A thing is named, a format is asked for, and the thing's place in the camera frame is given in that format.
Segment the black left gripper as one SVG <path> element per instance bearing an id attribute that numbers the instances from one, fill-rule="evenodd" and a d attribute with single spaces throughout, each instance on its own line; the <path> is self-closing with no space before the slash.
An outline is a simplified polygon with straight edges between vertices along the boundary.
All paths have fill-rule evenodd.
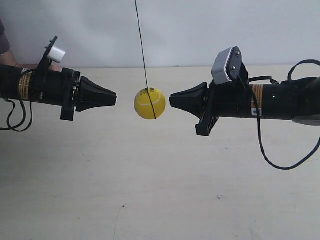
<path id="1" fill-rule="evenodd" d="M 83 112 L 115 106 L 117 93 L 95 84 L 85 76 L 80 77 L 79 71 L 69 68 L 63 68 L 62 71 L 37 70 L 31 78 L 31 101 L 60 106 L 60 119 L 72 121 L 75 110 Z"/>

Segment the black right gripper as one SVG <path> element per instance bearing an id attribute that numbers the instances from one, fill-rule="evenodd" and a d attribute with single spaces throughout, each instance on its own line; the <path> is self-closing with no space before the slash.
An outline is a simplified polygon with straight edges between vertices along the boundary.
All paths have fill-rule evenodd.
<path id="1" fill-rule="evenodd" d="M 198 136 L 208 137 L 219 118 L 251 118 L 252 87 L 248 84 L 211 85 L 203 82 L 172 93 L 170 106 L 199 118 Z"/>

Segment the person's forearm with grey sleeve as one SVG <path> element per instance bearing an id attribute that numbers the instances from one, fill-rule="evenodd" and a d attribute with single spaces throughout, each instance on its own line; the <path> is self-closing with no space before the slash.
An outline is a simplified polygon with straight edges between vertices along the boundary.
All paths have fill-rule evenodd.
<path id="1" fill-rule="evenodd" d="M 14 67 L 19 66 L 11 50 L 11 44 L 7 38 L 2 20 L 0 21 L 0 64 Z"/>

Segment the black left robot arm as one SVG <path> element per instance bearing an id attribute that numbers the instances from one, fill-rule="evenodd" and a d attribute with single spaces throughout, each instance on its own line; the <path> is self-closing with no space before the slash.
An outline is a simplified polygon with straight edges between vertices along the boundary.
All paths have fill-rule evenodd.
<path id="1" fill-rule="evenodd" d="M 0 66 L 0 97 L 52 106 L 60 106 L 60 119 L 72 121 L 75 112 L 115 106 L 117 94 L 82 76 L 79 71 L 64 68 L 27 69 Z"/>

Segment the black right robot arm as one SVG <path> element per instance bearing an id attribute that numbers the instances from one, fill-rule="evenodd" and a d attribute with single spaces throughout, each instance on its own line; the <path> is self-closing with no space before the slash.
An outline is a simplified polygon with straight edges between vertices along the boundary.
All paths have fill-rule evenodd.
<path id="1" fill-rule="evenodd" d="M 205 82 L 171 94 L 171 107 L 197 118 L 196 133 L 208 137 L 219 118 L 260 118 L 292 121 L 307 126 L 320 124 L 320 79 L 305 77 L 279 84 Z"/>

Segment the person's bare hand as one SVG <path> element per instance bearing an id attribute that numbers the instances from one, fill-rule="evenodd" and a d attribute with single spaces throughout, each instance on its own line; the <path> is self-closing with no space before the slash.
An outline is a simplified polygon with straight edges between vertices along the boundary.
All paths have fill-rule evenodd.
<path id="1" fill-rule="evenodd" d="M 38 64 L 20 64 L 20 63 L 17 63 L 14 66 L 17 67 L 17 68 L 36 69 L 38 67 Z M 49 70 L 56 71 L 56 72 L 61 72 L 62 68 L 57 63 L 53 62 L 50 65 Z"/>

